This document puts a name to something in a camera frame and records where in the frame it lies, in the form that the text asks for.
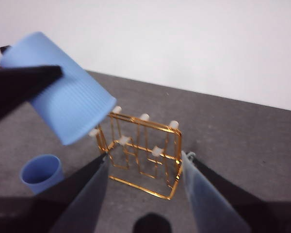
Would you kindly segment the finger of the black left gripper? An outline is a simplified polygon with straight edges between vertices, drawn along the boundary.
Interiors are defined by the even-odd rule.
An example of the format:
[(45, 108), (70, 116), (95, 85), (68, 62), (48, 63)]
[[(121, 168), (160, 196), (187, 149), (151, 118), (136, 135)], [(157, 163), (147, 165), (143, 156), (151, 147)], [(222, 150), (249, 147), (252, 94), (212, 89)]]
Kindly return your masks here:
[(9, 51), (12, 49), (12, 46), (6, 45), (0, 47), (0, 53), (2, 57), (6, 57), (9, 54)]
[(62, 76), (60, 66), (0, 68), (0, 120)]

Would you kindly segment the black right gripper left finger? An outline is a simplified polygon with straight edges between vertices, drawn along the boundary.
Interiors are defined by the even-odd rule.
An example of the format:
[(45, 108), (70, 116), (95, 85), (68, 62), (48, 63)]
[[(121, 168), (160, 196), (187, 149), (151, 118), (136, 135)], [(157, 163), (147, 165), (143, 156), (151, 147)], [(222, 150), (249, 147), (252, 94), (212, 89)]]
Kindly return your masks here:
[(92, 233), (105, 197), (106, 153), (31, 197), (0, 197), (0, 233)]

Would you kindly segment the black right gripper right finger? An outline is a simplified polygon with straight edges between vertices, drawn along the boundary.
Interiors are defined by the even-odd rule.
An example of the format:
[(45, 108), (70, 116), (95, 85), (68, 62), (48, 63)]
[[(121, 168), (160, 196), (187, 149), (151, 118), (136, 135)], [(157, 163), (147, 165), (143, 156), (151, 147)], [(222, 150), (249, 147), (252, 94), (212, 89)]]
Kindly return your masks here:
[(181, 152), (184, 186), (200, 233), (291, 233), (291, 202), (264, 201)]

